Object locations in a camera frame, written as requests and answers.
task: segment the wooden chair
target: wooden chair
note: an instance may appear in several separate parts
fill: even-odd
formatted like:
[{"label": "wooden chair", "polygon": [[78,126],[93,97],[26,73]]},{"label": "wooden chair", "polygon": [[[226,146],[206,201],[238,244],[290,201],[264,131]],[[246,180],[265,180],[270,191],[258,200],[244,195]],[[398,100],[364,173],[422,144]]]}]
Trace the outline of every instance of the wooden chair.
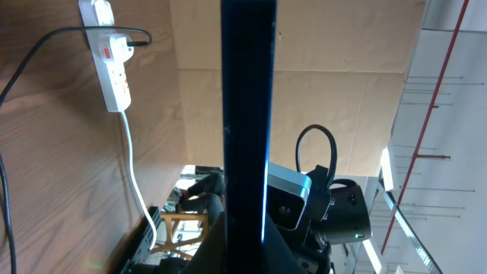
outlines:
[{"label": "wooden chair", "polygon": [[[191,260],[191,258],[193,258],[193,256],[191,256],[188,253],[185,253],[183,251],[177,250],[177,248],[185,246],[187,244],[196,244],[196,243],[202,242],[205,239],[206,235],[210,231],[208,215],[207,214],[166,213],[166,212],[163,212],[163,213],[161,213],[161,218],[164,220],[164,223],[166,225],[166,243],[164,243],[164,244],[156,243],[155,247],[151,251],[151,254],[154,254],[157,252],[162,252],[162,251],[170,251],[170,252],[178,253],[185,260]],[[201,234],[198,237],[190,239],[190,240],[181,241],[179,243],[173,243],[174,232],[176,232],[177,226],[180,223],[180,221],[193,221],[193,220],[203,222],[203,229],[201,231]]]}]

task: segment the power strip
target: power strip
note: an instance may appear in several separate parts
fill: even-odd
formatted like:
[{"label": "power strip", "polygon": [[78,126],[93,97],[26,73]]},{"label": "power strip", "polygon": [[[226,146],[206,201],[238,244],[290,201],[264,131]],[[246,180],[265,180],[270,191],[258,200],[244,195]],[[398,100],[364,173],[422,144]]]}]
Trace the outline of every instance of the power strip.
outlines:
[{"label": "power strip", "polygon": [[[85,26],[113,26],[115,24],[112,7],[108,1],[79,0],[78,4]],[[104,43],[103,38],[114,33],[115,30],[90,30],[86,32],[86,36],[107,109],[110,112],[123,112],[131,103],[123,62],[105,62],[103,60],[102,53],[105,58],[110,58],[108,46],[105,46],[103,50],[97,50],[100,48],[100,44]]]}]

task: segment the ceiling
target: ceiling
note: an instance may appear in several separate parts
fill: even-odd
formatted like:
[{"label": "ceiling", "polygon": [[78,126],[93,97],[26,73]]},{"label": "ceiling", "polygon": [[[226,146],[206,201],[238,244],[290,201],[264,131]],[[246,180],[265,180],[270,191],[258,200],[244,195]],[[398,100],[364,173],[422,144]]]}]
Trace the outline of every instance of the ceiling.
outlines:
[{"label": "ceiling", "polygon": [[[461,5],[460,0],[431,1],[423,28],[453,29]],[[461,30],[487,31],[484,11],[486,1],[471,0]],[[435,78],[415,76],[439,75],[451,35],[452,32],[432,30],[420,33],[391,139],[401,185],[436,83]],[[487,196],[487,86],[483,84],[487,82],[486,48],[487,33],[458,35],[445,73],[447,78],[436,100],[439,108],[433,109],[419,151],[451,156],[451,160],[418,159],[408,188],[432,190],[406,190],[401,207],[443,273],[487,273],[482,252],[487,244],[482,236],[487,230],[482,203]],[[393,195],[397,198],[399,192],[394,191]],[[390,220],[383,201],[377,197],[371,217],[377,244],[384,241]],[[393,229],[388,246],[384,259],[389,262],[390,272],[398,265],[406,274],[428,272],[400,228]],[[358,263],[356,269],[360,271],[356,272],[373,272],[365,252],[362,253],[363,263]]]}]

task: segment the white cable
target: white cable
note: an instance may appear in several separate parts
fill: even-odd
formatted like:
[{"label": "white cable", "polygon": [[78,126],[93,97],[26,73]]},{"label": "white cable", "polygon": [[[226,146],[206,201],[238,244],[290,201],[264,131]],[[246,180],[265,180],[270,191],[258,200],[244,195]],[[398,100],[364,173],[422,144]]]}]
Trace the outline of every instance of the white cable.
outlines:
[{"label": "white cable", "polygon": [[125,133],[127,135],[127,143],[129,144],[129,170],[130,170],[130,177],[132,181],[132,185],[134,186],[135,192],[137,193],[138,201],[140,202],[140,206],[142,207],[142,210],[144,211],[144,215],[147,218],[147,221],[149,222],[149,225],[152,228],[152,232],[154,232],[154,237],[152,237],[152,244],[149,250],[152,250],[155,246],[155,241],[158,236],[158,231],[155,228],[154,221],[152,221],[152,217],[149,215],[149,212],[147,211],[147,208],[145,207],[145,202],[144,199],[142,198],[142,195],[140,194],[140,190],[138,190],[137,186],[137,181],[135,180],[135,175],[134,175],[134,155],[132,151],[132,137],[130,136],[130,129],[129,129],[129,121],[127,121],[127,116],[125,115],[125,112],[121,112],[120,115],[122,116],[123,119],[123,125],[125,126]]}]

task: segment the power plug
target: power plug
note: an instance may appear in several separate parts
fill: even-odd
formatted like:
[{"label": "power plug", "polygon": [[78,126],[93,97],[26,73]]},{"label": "power plug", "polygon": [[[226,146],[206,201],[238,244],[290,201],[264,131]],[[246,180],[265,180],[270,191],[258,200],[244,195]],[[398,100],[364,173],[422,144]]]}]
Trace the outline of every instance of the power plug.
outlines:
[{"label": "power plug", "polygon": [[[85,26],[113,26],[115,19],[111,5],[105,0],[79,0],[79,9]],[[125,34],[114,30],[86,32],[101,91],[110,112],[123,112],[131,101],[123,63],[132,57],[134,48]]]}]

